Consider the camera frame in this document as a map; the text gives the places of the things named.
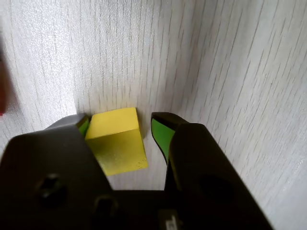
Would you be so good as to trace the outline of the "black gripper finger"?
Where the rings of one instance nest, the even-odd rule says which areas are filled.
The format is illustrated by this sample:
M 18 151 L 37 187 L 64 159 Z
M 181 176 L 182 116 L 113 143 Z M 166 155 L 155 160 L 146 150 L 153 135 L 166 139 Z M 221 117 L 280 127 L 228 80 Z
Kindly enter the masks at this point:
M 271 225 L 205 125 L 153 112 L 152 136 L 167 163 L 186 230 L 269 230 Z
M 85 114 L 12 138 L 0 163 L 3 230 L 119 230 L 113 190 L 85 142 Z

